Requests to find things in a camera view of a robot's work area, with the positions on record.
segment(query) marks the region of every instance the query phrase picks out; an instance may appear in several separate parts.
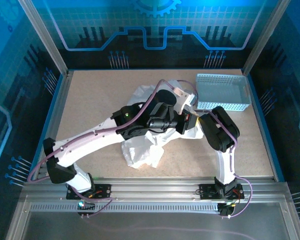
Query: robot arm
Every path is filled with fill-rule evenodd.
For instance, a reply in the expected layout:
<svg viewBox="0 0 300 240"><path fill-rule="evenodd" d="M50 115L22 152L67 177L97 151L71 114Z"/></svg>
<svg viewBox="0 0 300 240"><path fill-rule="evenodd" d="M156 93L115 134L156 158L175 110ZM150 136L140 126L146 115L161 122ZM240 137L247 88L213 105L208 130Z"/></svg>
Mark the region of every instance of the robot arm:
<svg viewBox="0 0 300 240"><path fill-rule="evenodd" d="M216 152L216 190L220 195L225 196L237 185L234 156L235 142L219 123L226 128L235 140L240 136L240 131L221 106L215 107L211 112L207 111L207 114L199 118L199 122L209 145Z"/></svg>
<svg viewBox="0 0 300 240"><path fill-rule="evenodd" d="M178 97L167 90L158 91L140 117L121 129L116 130L118 126L125 125L133 119L140 112L143 103L124 106L103 123L72 138L61 141L54 141L51 138L44 140L43 148L46 155L61 149L47 161L47 170L52 183L67 183L84 196L89 196L94 191L93 178L76 165L77 160L108 145L143 136L149 129L164 131L175 128L177 132L184 134L199 120L208 143L217 155L215 189L221 196L225 196L237 185L234 175L235 143L221 127L217 126L218 123L211 114L204 114L198 119L196 115L184 110L184 106L190 105L192 100L188 93L179 88L176 88L174 93ZM212 113L235 139L239 137L239 129L222 107L214 108ZM107 131L97 134L97 131L102 129ZM95 134L83 137L86 133ZM78 140L63 148L66 143L74 139Z"/></svg>
<svg viewBox="0 0 300 240"><path fill-rule="evenodd" d="M179 88L175 88L174 93L177 97L168 90L158 91L140 117L127 127L117 129L118 126L126 125L132 120L140 112L143 103L124 106L103 123L72 138L61 141L45 139L43 148L46 156L61 149L46 163L52 183L67 183L79 193L88 196L94 190L93 179L89 173L85 173L76 165L77 160L105 146L143 136L149 129L165 131L168 128L175 128L177 132L184 134L186 130L193 128L196 125L197 116L184 110L184 106L190 105L194 95ZM107 131L97 134L98 130L102 129ZM84 137L87 133L95 134ZM63 147L74 139L77 140Z"/></svg>

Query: blue backdrop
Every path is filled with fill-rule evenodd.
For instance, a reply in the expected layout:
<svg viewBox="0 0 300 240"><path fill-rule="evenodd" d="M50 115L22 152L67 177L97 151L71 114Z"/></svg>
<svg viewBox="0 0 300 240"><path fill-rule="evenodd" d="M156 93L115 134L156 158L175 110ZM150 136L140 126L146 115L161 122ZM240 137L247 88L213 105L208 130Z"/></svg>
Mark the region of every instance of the blue backdrop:
<svg viewBox="0 0 300 240"><path fill-rule="evenodd" d="M242 68L276 3L34 1L70 69Z"/></svg>
<svg viewBox="0 0 300 240"><path fill-rule="evenodd" d="M0 239L28 175L18 157L32 162L59 76L18 1L0 1Z"/></svg>
<svg viewBox="0 0 300 240"><path fill-rule="evenodd" d="M300 0L290 2L251 76L284 178L300 192Z"/></svg>

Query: plastic bag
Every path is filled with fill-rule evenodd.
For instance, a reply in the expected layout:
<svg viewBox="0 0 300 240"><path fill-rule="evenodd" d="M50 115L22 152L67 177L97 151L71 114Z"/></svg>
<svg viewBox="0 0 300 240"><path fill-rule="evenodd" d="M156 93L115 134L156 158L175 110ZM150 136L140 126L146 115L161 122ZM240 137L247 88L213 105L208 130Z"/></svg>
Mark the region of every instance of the plastic bag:
<svg viewBox="0 0 300 240"><path fill-rule="evenodd" d="M170 80L169 83L174 87L182 89L181 85L176 80ZM153 85L139 86L133 93L127 105L129 106L135 103L146 102L154 89L155 86ZM166 84L161 85L158 90L161 89L173 92ZM178 133L174 128L168 128L165 133L154 133L148 131L143 136L137 136L122 142L121 149L128 166L137 169L141 165L147 164L156 168L164 154L163 146L171 140L178 138L202 139L203 136L204 133L198 124L196 124L194 128L185 131L184 134Z"/></svg>

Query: blue perforated basket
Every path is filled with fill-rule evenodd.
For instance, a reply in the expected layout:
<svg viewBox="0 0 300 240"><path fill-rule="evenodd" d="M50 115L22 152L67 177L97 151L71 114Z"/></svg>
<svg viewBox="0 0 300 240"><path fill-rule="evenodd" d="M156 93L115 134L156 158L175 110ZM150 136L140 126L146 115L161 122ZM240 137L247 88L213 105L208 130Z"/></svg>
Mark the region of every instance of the blue perforated basket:
<svg viewBox="0 0 300 240"><path fill-rule="evenodd" d="M244 111L251 104L248 81L242 75L197 74L198 109L222 106L226 111Z"/></svg>

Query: enclosure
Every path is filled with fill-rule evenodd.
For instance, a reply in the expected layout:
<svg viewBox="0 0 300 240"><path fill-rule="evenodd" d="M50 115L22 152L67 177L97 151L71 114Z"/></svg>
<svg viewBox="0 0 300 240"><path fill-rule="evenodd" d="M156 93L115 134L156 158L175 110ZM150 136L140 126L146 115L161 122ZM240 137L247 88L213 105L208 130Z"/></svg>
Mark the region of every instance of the enclosure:
<svg viewBox="0 0 300 240"><path fill-rule="evenodd" d="M236 211L253 195L241 216L203 213L215 203L202 209L195 191L217 167L205 137L167 143L156 167L128 166L121 143L82 158L113 199L90 219L64 184L27 182L44 139L97 126L140 86L198 74L246 79L247 108L227 111L240 130L235 172L253 189L239 181ZM0 1L0 239L91 236L300 239L300 0Z"/></svg>

